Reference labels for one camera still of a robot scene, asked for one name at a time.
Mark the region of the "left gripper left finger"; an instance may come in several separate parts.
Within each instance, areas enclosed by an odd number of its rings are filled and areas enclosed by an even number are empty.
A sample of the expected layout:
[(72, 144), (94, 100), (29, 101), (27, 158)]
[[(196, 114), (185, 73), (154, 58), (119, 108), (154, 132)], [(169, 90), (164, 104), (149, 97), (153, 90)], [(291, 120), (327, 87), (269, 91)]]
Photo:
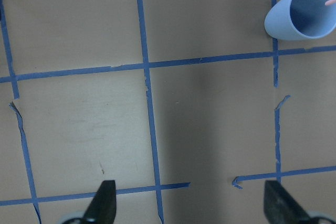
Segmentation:
[(86, 209), (81, 223), (113, 224), (117, 212), (114, 180), (104, 180)]

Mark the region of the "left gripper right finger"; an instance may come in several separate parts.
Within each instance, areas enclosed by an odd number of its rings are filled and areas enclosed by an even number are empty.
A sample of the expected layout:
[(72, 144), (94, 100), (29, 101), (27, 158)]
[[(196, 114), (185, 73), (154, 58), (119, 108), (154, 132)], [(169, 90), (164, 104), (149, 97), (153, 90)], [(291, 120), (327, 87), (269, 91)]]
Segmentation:
[(264, 186), (264, 214), (268, 223), (319, 223), (310, 217), (277, 180), (266, 180)]

